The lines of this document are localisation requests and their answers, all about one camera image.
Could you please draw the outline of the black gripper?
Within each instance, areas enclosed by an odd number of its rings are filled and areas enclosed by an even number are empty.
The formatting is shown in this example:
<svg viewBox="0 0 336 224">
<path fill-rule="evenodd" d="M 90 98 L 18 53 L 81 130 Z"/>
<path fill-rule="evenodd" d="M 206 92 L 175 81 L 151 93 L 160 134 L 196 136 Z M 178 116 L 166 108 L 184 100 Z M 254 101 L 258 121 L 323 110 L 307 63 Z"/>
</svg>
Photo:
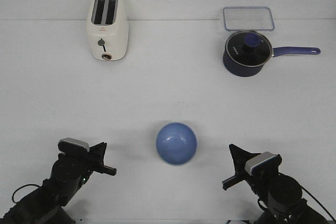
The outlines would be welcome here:
<svg viewBox="0 0 336 224">
<path fill-rule="evenodd" d="M 278 172 L 260 172 L 257 175 L 242 173 L 245 171 L 245 164 L 248 160 L 258 156 L 260 153 L 250 153 L 235 144 L 229 144 L 229 150 L 233 159 L 235 175 L 222 181 L 223 190 L 245 181 L 256 195 L 267 193 L 269 182 L 278 175 Z"/>
<path fill-rule="evenodd" d="M 60 182 L 87 182 L 93 172 L 116 175 L 116 168 L 104 164 L 106 148 L 106 142 L 91 146 L 89 153 L 84 157 L 72 157 L 60 153 L 56 161 L 56 179 Z"/>
</svg>

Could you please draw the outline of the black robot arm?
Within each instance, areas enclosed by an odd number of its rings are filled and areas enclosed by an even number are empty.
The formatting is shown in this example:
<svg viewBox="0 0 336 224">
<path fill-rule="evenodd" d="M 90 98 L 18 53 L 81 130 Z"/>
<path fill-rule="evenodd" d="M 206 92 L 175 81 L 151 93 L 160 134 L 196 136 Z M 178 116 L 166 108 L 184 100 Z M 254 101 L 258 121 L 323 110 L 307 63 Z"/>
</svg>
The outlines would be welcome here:
<svg viewBox="0 0 336 224">
<path fill-rule="evenodd" d="M 116 175 L 104 164 L 107 143 L 94 146 L 74 138 L 58 142 L 57 161 L 41 186 L 23 197 L 1 218 L 1 223 L 75 223 L 63 207 L 89 180 L 93 172 Z"/>
<path fill-rule="evenodd" d="M 303 198 L 305 191 L 329 215 L 323 204 L 294 178 L 279 172 L 282 157 L 270 152 L 250 153 L 229 144 L 235 173 L 222 181 L 223 190 L 242 182 L 258 196 L 258 206 L 263 210 L 255 223 L 328 223 L 326 218 L 311 208 Z"/>
</svg>

